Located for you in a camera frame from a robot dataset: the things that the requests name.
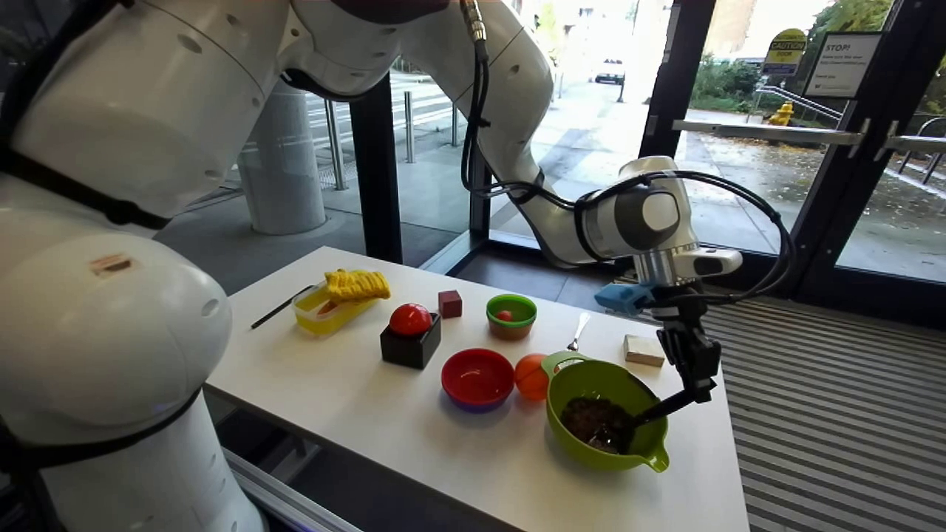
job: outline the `food in bowl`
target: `food in bowl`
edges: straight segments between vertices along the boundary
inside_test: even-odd
[[[604,453],[629,456],[633,416],[604,397],[574,397],[562,412],[562,425]]]
[[[500,292],[486,305],[491,333],[500,341],[524,341],[534,321],[534,301],[514,292]]]
[[[543,366],[554,366],[554,382],[551,382],[551,397],[546,397],[546,419],[551,419],[554,437],[564,448],[564,456],[592,468],[592,469],[629,469],[638,465],[647,465],[650,469],[667,469],[667,465],[670,465],[670,459],[666,453],[667,419],[663,416],[663,419],[650,419],[650,423],[635,425],[633,434],[624,437],[626,453],[622,453],[624,440],[614,437],[614,431],[622,434],[622,413],[605,407],[605,403],[613,403],[624,413],[638,416],[642,412],[647,412],[650,404],[658,403],[654,397],[654,389],[645,388],[635,375],[629,375],[619,364],[589,361],[589,358],[568,351],[570,358],[580,358],[580,361],[576,364],[570,361],[564,366],[562,355],[546,355]]]

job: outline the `dark red object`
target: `dark red object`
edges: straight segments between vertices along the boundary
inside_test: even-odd
[[[465,299],[457,289],[444,289],[438,292],[438,307],[444,320],[460,315],[465,313]]]
[[[465,348],[444,364],[444,392],[468,412],[491,412],[511,392],[511,364],[491,348]]]
[[[423,311],[421,305],[398,305],[389,313],[389,330],[398,336],[421,336],[434,326],[432,313]]]

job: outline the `red block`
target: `red block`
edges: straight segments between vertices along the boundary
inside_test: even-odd
[[[438,292],[438,307],[444,320],[460,315],[465,313],[465,299],[454,289]]]

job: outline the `chopsticks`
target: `chopsticks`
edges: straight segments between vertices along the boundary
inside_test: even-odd
[[[290,307],[301,292],[313,289],[313,284],[301,286],[299,292],[292,292],[286,301],[280,301],[277,307],[271,307],[268,313],[262,313],[253,326],[249,326],[252,330],[261,329],[262,321],[268,321],[274,313],[280,313],[285,307]]]

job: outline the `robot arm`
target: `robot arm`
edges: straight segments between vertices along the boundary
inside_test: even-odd
[[[454,0],[452,8],[404,30],[403,55],[428,70],[471,120],[475,39],[488,61],[475,144],[554,264],[633,259],[638,281],[654,286],[687,286],[738,268],[735,252],[694,246],[688,197],[666,157],[629,162],[619,184],[580,200],[564,200],[543,187],[528,140],[546,115],[554,73],[505,4]]]
[[[311,21],[307,27],[313,30],[313,23],[324,21],[324,11],[329,8],[320,8],[323,18],[305,8],[299,15]],[[333,23],[350,15],[394,18],[389,11],[385,15],[385,8],[366,8],[361,15],[354,8],[336,8]],[[292,66],[333,95],[370,88],[379,81],[372,78],[379,73],[379,61],[389,61],[389,55],[370,55],[366,49],[357,55],[339,45],[333,49],[330,42],[342,35],[333,33],[324,30],[324,49],[320,49],[316,42],[316,55],[301,49],[301,55],[292,55]],[[738,268],[743,258],[694,243],[687,187],[675,162],[667,157],[629,162],[622,169],[619,184],[589,191],[580,200],[564,200],[543,187],[543,175],[528,150],[528,140],[554,97],[551,61],[505,4],[444,0],[432,11],[397,23],[389,33],[398,35],[398,55],[409,60],[412,67],[432,73],[472,129],[478,129],[472,135],[478,154],[520,206],[554,264],[635,264],[638,284],[654,289],[654,315],[666,326],[658,333],[663,347],[684,375],[684,392],[666,403],[666,407],[675,412],[688,403],[706,403],[719,370],[719,347],[701,330],[701,281]]]

